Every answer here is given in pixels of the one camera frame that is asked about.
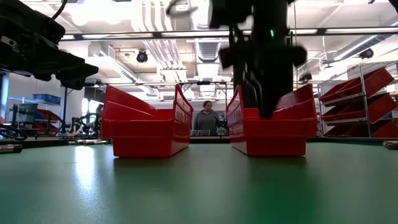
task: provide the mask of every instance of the gray shirt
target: gray shirt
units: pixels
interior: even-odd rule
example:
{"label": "gray shirt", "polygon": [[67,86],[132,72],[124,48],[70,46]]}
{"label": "gray shirt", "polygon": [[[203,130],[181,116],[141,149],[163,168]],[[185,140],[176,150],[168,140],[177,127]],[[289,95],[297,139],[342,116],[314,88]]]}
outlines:
{"label": "gray shirt", "polygon": [[197,114],[193,124],[194,130],[210,130],[211,135],[217,135],[217,125],[220,119],[215,111],[205,113],[204,110]]}

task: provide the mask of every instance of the green workbench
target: green workbench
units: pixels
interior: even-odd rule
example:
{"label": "green workbench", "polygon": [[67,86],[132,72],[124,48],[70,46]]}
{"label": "green workbench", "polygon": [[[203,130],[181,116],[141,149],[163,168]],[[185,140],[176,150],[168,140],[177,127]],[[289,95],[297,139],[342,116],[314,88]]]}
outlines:
{"label": "green workbench", "polygon": [[1,224],[398,223],[398,151],[381,146],[250,158],[192,144],[170,159],[48,147],[1,154],[0,178]]}

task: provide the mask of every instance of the wire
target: wire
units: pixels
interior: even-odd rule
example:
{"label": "wire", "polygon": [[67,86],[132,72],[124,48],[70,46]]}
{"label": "wire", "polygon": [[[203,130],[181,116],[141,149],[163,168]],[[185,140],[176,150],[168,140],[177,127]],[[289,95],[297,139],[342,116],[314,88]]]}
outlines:
{"label": "wire", "polygon": [[51,17],[53,20],[55,20],[55,19],[61,14],[61,12],[63,11],[63,9],[65,8],[65,6],[66,6],[67,3],[68,3],[68,0],[61,0],[61,2],[62,2],[61,7],[60,7],[60,8],[58,9],[58,11],[54,14],[54,16]]}
{"label": "wire", "polygon": [[5,138],[15,139],[16,141],[23,141],[23,140],[26,140],[27,137],[28,137],[25,132],[21,131],[20,129],[13,128],[11,126],[6,126],[6,125],[3,125],[3,124],[0,124],[0,128],[8,130],[8,131],[13,131],[13,132],[15,132],[16,134],[19,135],[19,137],[15,137],[15,136],[11,136],[11,135],[8,135],[8,134],[0,131],[0,135],[5,137]]}

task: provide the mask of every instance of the blue bin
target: blue bin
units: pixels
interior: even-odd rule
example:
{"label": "blue bin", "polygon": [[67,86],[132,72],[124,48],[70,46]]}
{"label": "blue bin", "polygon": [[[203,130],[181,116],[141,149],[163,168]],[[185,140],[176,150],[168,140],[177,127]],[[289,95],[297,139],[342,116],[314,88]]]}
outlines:
{"label": "blue bin", "polygon": [[33,99],[42,100],[46,103],[61,105],[61,98],[50,94],[33,94]]}

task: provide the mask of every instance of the red plastic bin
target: red plastic bin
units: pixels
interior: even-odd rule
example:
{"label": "red plastic bin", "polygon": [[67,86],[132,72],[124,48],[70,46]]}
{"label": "red plastic bin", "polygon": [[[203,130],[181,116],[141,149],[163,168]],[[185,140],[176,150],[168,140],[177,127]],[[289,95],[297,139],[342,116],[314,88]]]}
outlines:
{"label": "red plastic bin", "polygon": [[346,104],[344,105],[336,105],[332,109],[328,110],[321,119],[323,121],[338,121],[341,119],[339,112],[343,111],[347,107]]}
{"label": "red plastic bin", "polygon": [[[398,138],[398,126],[393,120],[381,120],[372,124],[372,138]],[[368,127],[354,126],[349,128],[344,135],[351,137],[369,137]]]}
{"label": "red plastic bin", "polygon": [[[395,101],[388,93],[376,95],[368,99],[369,119],[371,123],[383,118],[385,115],[397,108]],[[341,119],[365,118],[366,112],[363,102],[347,106],[339,112]]]}
{"label": "red plastic bin", "polygon": [[157,110],[108,86],[102,135],[113,140],[113,154],[118,157],[170,157],[189,146],[192,113],[179,85],[172,110]]}
{"label": "red plastic bin", "polygon": [[[37,129],[40,134],[45,133],[47,130],[47,124],[45,123],[34,123],[32,124],[32,129]],[[56,133],[58,128],[50,124],[49,133]]]}
{"label": "red plastic bin", "polygon": [[337,91],[341,90],[345,85],[347,85],[350,81],[340,83],[335,85],[332,89],[327,91],[323,96],[319,97],[319,100],[322,103],[329,102],[331,100],[337,100],[339,97],[335,94]]}
{"label": "red plastic bin", "polygon": [[[380,68],[364,75],[366,97],[371,97],[390,82],[394,81],[391,74],[385,69]],[[336,92],[339,98],[355,95],[362,92],[361,78],[355,78],[347,83],[342,89]]]}
{"label": "red plastic bin", "polygon": [[49,121],[49,117],[51,123],[56,123],[61,120],[61,118],[58,115],[49,110],[37,109],[34,121],[35,123],[37,122],[47,123]]}
{"label": "red plastic bin", "polygon": [[302,156],[307,138],[317,133],[312,85],[283,96],[272,119],[260,119],[257,109],[244,109],[241,87],[226,115],[231,144],[248,156]]}
{"label": "red plastic bin", "polygon": [[335,126],[326,132],[324,136],[344,136],[349,129],[349,126]]}

